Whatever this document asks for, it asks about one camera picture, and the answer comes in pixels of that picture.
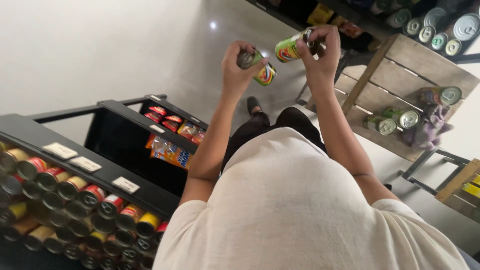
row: tiled floor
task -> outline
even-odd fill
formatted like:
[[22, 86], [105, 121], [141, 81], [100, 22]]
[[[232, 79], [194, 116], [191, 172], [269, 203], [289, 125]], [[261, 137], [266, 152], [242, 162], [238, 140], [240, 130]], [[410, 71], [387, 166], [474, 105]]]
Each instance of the tiled floor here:
[[[273, 56], [276, 42], [296, 32], [245, 0], [3, 1], [0, 114], [28, 115], [165, 93], [171, 103], [209, 122], [219, 99], [227, 45], [246, 40]], [[301, 61], [281, 64], [273, 56], [270, 62], [278, 77], [268, 87], [251, 83], [237, 106], [233, 131], [248, 119], [249, 95], [257, 96], [272, 122], [295, 104], [305, 83]], [[477, 65], [465, 68], [480, 74]], [[456, 129], [442, 145], [468, 159], [480, 152], [474, 144], [480, 130], [472, 117], [477, 101], [480, 90], [452, 118]], [[315, 115], [307, 114], [314, 121]], [[90, 119], [47, 126], [82, 144]], [[381, 181], [392, 183], [398, 196], [465, 251], [480, 249], [479, 224], [396, 177], [410, 162], [359, 140]], [[434, 156], [417, 178], [436, 187], [454, 169], [439, 159]]]

